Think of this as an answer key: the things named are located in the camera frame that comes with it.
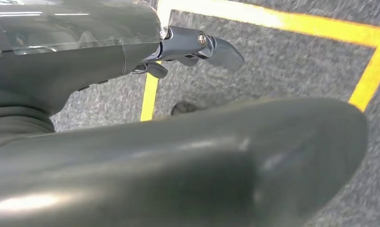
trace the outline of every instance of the clear plastic casing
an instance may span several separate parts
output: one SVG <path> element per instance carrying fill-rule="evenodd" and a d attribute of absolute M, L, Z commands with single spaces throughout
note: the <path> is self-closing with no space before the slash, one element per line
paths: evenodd
<path fill-rule="evenodd" d="M 0 52 L 158 43 L 167 30 L 142 0 L 0 0 Z"/>

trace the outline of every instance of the yellow floor marking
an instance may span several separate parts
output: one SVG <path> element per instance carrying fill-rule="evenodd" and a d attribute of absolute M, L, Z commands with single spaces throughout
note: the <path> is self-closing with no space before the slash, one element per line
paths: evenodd
<path fill-rule="evenodd" d="M 228 0 L 170 0 L 171 8 L 343 42 L 376 47 L 380 27 L 306 14 L 287 13 Z"/>
<path fill-rule="evenodd" d="M 374 96 L 380 84 L 380 47 L 378 47 L 368 63 L 365 72 L 357 84 L 350 103 L 357 106 L 361 111 L 367 108 L 368 103 Z"/>
<path fill-rule="evenodd" d="M 377 48 L 356 86 L 350 103 L 365 110 L 380 83 L 380 27 L 313 15 L 287 13 L 229 0 L 159 0 L 161 21 L 168 21 L 171 10 L 221 17 L 285 31 L 313 35 Z"/>
<path fill-rule="evenodd" d="M 150 121 L 153 118 L 158 79 L 147 73 L 142 101 L 141 121 Z"/>

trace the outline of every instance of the black lever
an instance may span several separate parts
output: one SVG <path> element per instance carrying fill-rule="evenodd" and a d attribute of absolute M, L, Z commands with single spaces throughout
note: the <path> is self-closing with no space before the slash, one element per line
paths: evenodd
<path fill-rule="evenodd" d="M 168 75 L 168 70 L 156 62 L 148 62 L 138 65 L 133 71 L 133 73 L 136 74 L 143 74 L 147 72 L 158 79 L 163 79 Z"/>

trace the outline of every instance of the dark gray plastic part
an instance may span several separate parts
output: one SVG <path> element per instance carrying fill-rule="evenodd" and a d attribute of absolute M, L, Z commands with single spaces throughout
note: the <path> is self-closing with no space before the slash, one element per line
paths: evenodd
<path fill-rule="evenodd" d="M 26 106 L 53 115 L 74 91 L 119 77 L 123 70 L 120 46 L 20 56 L 2 53 L 0 107 Z"/>
<path fill-rule="evenodd" d="M 144 59 L 152 55 L 152 53 L 158 49 L 159 45 L 159 43 L 123 45 L 122 49 L 125 59 L 123 75 L 131 73 Z"/>
<path fill-rule="evenodd" d="M 0 146 L 0 227 L 300 227 L 349 181 L 367 121 L 265 100 Z"/>

